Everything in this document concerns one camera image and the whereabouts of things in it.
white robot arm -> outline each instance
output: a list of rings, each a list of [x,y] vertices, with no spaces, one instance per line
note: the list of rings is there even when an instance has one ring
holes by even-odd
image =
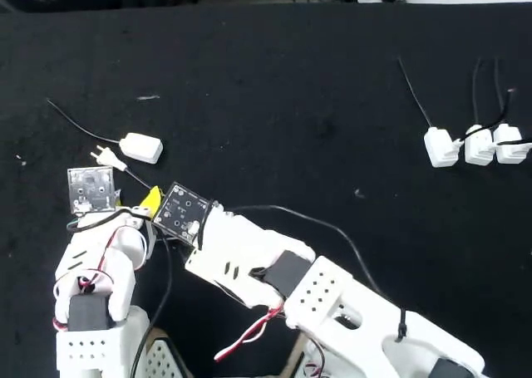
[[[87,214],[78,227],[108,215]],[[54,288],[59,329],[57,368],[62,376],[129,376],[149,325],[145,312],[130,306],[135,267],[149,258],[155,241],[151,236],[143,247],[138,232],[132,231],[142,223],[143,219],[123,213],[72,237],[57,269]],[[288,327],[303,331],[320,344],[317,347],[309,342],[297,378],[306,376],[307,366],[319,366],[310,375],[322,378],[483,376],[484,360],[475,350],[418,314],[402,311],[328,259],[316,258],[302,241],[262,229],[178,184],[168,191],[153,224],[193,247],[185,262],[188,271],[246,307],[262,305],[269,309],[215,360],[257,339],[265,323],[283,313]],[[109,239],[118,236],[120,230],[128,235],[116,241]],[[93,286],[92,297],[85,294],[88,285]],[[98,304],[98,293],[106,294],[104,316],[111,321],[107,326],[83,314]],[[86,299],[91,299],[90,307]],[[325,365],[320,361],[322,354]],[[144,354],[135,377],[145,377]]]

red and white wire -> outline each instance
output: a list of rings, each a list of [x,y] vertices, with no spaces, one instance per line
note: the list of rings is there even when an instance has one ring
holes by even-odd
[[[218,353],[216,353],[216,355],[214,355],[214,361],[217,361],[217,362],[222,361],[225,357],[233,353],[243,343],[250,343],[250,342],[258,340],[263,335],[264,329],[266,329],[266,323],[272,318],[274,318],[277,314],[279,314],[281,310],[283,310],[283,305],[281,305],[277,309],[270,309],[265,316],[260,317],[246,331],[244,331],[244,333],[240,336],[240,338],[237,339],[232,345],[229,345],[226,348],[219,351]],[[248,339],[259,328],[260,328],[259,333],[253,338]]]
[[[56,331],[59,331],[59,332],[68,331],[67,324],[63,324],[62,322],[59,322],[55,317],[52,318],[52,325],[56,329]]]

red wire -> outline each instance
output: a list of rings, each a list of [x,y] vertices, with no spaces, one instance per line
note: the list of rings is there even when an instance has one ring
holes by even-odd
[[[113,231],[113,234],[111,235],[111,237],[109,238],[109,240],[107,241],[107,244],[106,244],[106,247],[104,248],[103,250],[103,254],[101,255],[101,259],[100,259],[100,262],[98,263],[98,268],[96,270],[101,270],[101,266],[103,266],[103,262],[104,260],[106,259],[106,251],[107,249],[111,246],[111,244],[113,243],[113,240],[115,239],[115,236],[116,236],[116,233],[118,233],[118,230],[120,230],[121,228],[123,227],[127,227],[125,225],[123,226],[119,226],[117,228],[115,228],[115,231]],[[92,283],[94,282],[94,280],[96,280],[96,277],[98,277],[98,274],[95,274],[94,276],[92,276],[91,280],[88,281],[87,283],[80,283],[80,287],[85,289],[87,287],[89,287],[90,285],[92,285]]]
[[[262,317],[260,320],[256,321],[254,323],[254,325],[256,325],[254,327],[253,330],[249,331],[245,336],[242,336],[241,338],[239,338],[239,340],[237,342],[235,342],[230,349],[228,349],[224,354],[220,355],[217,359],[215,359],[216,362],[219,362],[219,361],[222,361],[225,357],[229,356],[231,353],[233,353],[234,351],[236,351],[240,345],[242,345],[242,343],[248,339],[250,336],[252,336],[257,330],[261,329],[262,326],[268,322],[269,320],[271,320],[272,318],[274,318],[277,314],[279,314],[281,311],[283,310],[283,305],[281,305],[280,307],[278,307],[277,309],[270,309],[268,311],[268,314],[266,314],[266,316]]]

yellow object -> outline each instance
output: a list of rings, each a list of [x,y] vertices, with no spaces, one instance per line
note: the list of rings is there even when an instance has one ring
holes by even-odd
[[[160,189],[159,186],[153,187],[146,198],[140,203],[140,206],[150,209],[150,217],[153,218],[160,207]]]

power cord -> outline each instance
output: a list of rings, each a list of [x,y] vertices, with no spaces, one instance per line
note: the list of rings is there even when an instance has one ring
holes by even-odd
[[[96,135],[92,133],[91,131],[87,130],[86,128],[81,126],[79,123],[77,123],[75,120],[73,120],[60,106],[58,106],[54,101],[50,100],[49,98],[47,98],[47,103],[54,109],[55,112],[57,112],[59,115],[65,118],[68,122],[70,122],[71,125],[76,127],[79,131],[82,131],[86,135],[89,135],[90,137],[93,137],[97,140],[105,141],[107,143],[120,144],[120,141],[118,140],[108,139],[106,137],[103,137],[101,135]]]
[[[102,166],[112,166],[113,168],[118,169],[119,171],[128,174],[129,176],[131,176],[133,179],[138,181],[140,184],[142,184],[147,189],[153,188],[153,186],[147,184],[138,175],[133,173],[133,171],[127,167],[127,164],[119,160],[116,154],[109,147],[103,148],[97,145],[96,148],[100,151],[100,154],[97,155],[94,152],[91,152],[91,156],[96,160],[97,164],[100,164]]]
[[[423,114],[423,117],[425,118],[426,123],[429,125],[429,127],[432,127],[432,122],[429,119],[429,115],[426,113],[425,108],[423,108],[423,106],[419,102],[419,99],[417,98],[416,93],[414,92],[414,88],[412,87],[412,83],[410,82],[410,79],[408,78],[408,75],[406,74],[406,69],[402,63],[402,59],[398,57],[397,62],[399,63],[399,67],[401,68],[402,75],[405,77],[405,81],[406,81],[406,84],[408,85],[408,89],[410,90],[410,94],[412,94],[412,97],[414,98],[414,101],[416,102],[417,107]]]
[[[511,106],[512,100],[514,99],[514,94],[515,94],[515,89],[509,89],[509,90],[506,91],[505,104],[504,104],[503,109],[502,109],[502,111],[501,111],[501,113],[500,113],[500,115],[499,115],[499,117],[497,118],[496,121],[494,121],[494,122],[492,122],[492,123],[490,123],[488,125],[481,126],[478,129],[467,133],[462,140],[465,140],[466,138],[471,137],[473,134],[478,133],[481,130],[491,129],[492,127],[495,127],[500,122],[502,122],[506,118],[508,113],[510,112],[510,106]]]
[[[146,344],[148,336],[150,335],[151,330],[155,326],[157,319],[159,318],[163,308],[165,307],[165,304],[168,301],[168,298],[170,297],[170,293],[172,290],[173,274],[172,274],[172,256],[170,253],[170,245],[168,245],[168,241],[166,240],[166,237],[162,233],[162,231],[157,229],[157,232],[159,236],[161,236],[163,240],[163,244],[165,245],[166,259],[168,261],[168,279],[166,282],[166,290],[165,290],[165,293],[163,294],[163,297],[160,299],[159,306],[157,307],[157,310],[155,310],[155,313],[153,314],[153,317],[151,318],[148,328],[146,328],[144,335],[140,339],[139,347],[137,348],[135,359],[133,360],[133,366],[131,367],[130,378],[135,378],[136,369],[139,365],[139,360],[140,360],[140,357],[142,356],[142,352],[144,351],[144,346]]]
[[[473,76],[471,77],[471,104],[473,105],[473,120],[475,125],[479,124],[479,108],[476,103],[476,77],[478,76],[482,63],[482,58],[478,57],[476,59],[475,68],[473,69]]]
[[[364,259],[362,258],[362,254],[358,250],[357,245],[355,242],[339,227],[335,226],[334,224],[330,224],[328,222],[325,222],[323,220],[320,220],[319,218],[311,218],[310,216],[307,216],[306,214],[301,214],[299,212],[296,212],[295,210],[291,210],[289,208],[285,208],[284,206],[278,206],[278,205],[249,205],[249,206],[239,206],[236,208],[230,208],[227,209],[230,212],[240,212],[240,211],[246,211],[246,210],[280,210],[287,214],[292,214],[294,216],[297,216],[299,218],[302,218],[304,220],[307,220],[309,222],[322,225],[323,227],[330,228],[331,230],[334,230],[338,234],[340,234],[349,244],[353,252],[355,253],[358,263],[360,264],[360,267],[362,268],[362,271],[364,272],[364,275],[366,276],[366,279],[368,280],[369,284],[371,285],[373,291],[375,291],[377,294],[379,294],[381,297],[384,297],[387,299],[387,297],[384,295],[384,292],[381,291],[381,288],[377,285],[375,280],[373,279],[373,276],[371,275],[369,269],[367,268],[366,263],[364,262]]]

